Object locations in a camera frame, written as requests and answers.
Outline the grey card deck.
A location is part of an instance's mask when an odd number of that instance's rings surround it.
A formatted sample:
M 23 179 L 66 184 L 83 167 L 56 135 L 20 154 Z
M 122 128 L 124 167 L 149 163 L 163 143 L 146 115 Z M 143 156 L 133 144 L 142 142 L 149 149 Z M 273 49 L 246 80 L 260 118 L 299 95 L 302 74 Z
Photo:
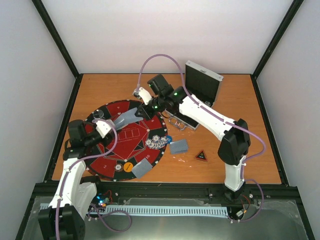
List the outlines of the grey card deck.
M 113 123 L 115 125 L 115 129 L 121 130 L 122 128 L 124 128 L 125 126 L 127 126 L 131 123 L 141 121 L 143 118 L 137 117 L 135 115 L 136 111 L 137 111 L 137 108 L 135 107 L 135 108 L 132 108 L 126 112 L 121 113 L 119 115 L 119 117 L 113 121 Z

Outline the clear dealer button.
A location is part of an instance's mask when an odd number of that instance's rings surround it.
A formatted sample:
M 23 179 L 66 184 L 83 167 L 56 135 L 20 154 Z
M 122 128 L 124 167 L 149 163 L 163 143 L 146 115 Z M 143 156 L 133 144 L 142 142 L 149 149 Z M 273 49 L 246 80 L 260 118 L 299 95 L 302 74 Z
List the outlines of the clear dealer button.
M 102 119 L 104 117 L 104 112 L 101 109 L 97 109 L 92 113 L 94 119 Z

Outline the orange black poker chip stack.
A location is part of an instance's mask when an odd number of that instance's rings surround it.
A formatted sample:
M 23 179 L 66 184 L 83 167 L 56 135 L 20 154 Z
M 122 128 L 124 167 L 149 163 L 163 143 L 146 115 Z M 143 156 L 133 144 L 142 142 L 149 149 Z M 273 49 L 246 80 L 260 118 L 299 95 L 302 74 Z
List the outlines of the orange black poker chip stack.
M 123 170 L 123 165 L 119 163 L 114 168 L 116 172 L 121 172 Z

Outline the blue white poker chips pile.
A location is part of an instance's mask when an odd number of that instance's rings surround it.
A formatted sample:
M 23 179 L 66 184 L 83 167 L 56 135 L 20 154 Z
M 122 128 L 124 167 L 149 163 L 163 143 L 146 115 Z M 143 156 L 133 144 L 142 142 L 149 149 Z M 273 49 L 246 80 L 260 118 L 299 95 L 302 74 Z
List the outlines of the blue white poker chips pile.
M 145 144 L 148 148 L 150 149 L 154 149 L 154 150 L 159 150 L 163 147 L 165 147 L 168 143 L 168 139 L 167 137 L 163 136 L 163 137 L 160 137 L 158 135 L 154 135 L 151 139 L 148 138 L 146 141 L 145 141 Z

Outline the orange big blind button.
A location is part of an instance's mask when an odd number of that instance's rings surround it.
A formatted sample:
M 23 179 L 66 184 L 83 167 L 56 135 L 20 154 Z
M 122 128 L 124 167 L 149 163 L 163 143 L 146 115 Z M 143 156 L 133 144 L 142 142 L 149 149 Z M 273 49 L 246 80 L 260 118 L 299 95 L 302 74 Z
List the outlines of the orange big blind button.
M 123 170 L 126 172 L 126 173 L 130 173 L 133 169 L 134 165 L 131 163 L 131 162 L 126 162 L 124 165 L 123 165 Z

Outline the blue small blind button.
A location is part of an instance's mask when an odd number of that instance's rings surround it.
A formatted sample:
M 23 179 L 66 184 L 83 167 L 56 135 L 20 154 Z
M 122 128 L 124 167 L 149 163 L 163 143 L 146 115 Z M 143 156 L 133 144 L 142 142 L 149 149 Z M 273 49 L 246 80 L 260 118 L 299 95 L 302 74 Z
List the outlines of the blue small blind button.
M 170 135 L 167 135 L 166 137 L 166 143 L 169 144 L 173 141 L 172 137 Z

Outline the grey playing cards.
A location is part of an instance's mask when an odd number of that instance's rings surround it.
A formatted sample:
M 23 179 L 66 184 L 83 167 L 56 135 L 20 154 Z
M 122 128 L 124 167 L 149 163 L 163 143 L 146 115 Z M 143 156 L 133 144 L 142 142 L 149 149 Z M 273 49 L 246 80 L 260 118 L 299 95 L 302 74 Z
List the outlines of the grey playing cards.
M 170 144 L 170 153 L 172 155 L 186 153 L 189 150 L 189 146 L 186 139 L 172 141 Z

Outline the aluminium poker chip case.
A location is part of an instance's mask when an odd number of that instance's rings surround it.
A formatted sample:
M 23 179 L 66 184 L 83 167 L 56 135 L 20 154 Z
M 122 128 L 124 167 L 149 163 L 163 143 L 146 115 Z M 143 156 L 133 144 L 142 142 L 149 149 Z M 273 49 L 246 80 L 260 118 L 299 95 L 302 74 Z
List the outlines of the aluminium poker chip case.
M 194 94 L 200 101 L 212 107 L 220 91 L 224 77 L 213 72 L 195 62 L 188 60 L 185 63 L 185 86 L 187 90 Z M 167 111 L 168 122 L 183 131 L 186 128 L 196 130 L 199 123 L 181 113 Z

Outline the red black triangular button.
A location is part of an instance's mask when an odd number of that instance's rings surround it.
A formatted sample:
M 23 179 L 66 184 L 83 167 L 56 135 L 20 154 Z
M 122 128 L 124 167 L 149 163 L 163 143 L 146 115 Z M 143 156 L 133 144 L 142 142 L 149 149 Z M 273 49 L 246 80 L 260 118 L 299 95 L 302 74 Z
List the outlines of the red black triangular button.
M 194 158 L 202 162 L 208 162 L 208 158 L 206 157 L 204 150 L 201 150 Z

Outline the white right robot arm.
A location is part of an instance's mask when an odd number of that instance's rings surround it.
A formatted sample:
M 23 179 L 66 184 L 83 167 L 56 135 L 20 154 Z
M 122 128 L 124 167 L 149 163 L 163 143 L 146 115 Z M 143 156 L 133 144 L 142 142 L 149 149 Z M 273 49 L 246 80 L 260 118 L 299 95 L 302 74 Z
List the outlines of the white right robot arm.
M 225 164 L 223 194 L 228 201 L 235 202 L 243 191 L 244 164 L 251 145 L 247 122 L 243 119 L 235 121 L 216 112 L 184 85 L 173 88 L 161 74 L 147 83 L 154 96 L 138 84 L 133 95 L 143 102 L 135 115 L 150 120 L 156 113 L 169 110 L 185 115 L 209 130 L 220 141 L 217 154 Z

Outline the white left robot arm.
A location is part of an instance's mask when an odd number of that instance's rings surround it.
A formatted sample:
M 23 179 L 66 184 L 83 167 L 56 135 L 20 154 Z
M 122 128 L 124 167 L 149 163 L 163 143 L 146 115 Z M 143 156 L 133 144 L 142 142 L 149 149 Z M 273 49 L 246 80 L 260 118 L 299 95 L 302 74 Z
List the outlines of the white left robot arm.
M 86 160 L 95 158 L 91 149 L 102 143 L 116 144 L 115 124 L 108 119 L 94 119 L 93 130 L 86 131 L 86 122 L 73 120 L 68 124 L 69 139 L 65 143 L 63 171 L 53 199 L 40 210 L 38 223 L 45 240 L 82 240 L 85 237 L 85 216 L 89 204 L 103 198 L 104 188 L 97 177 L 82 180 Z

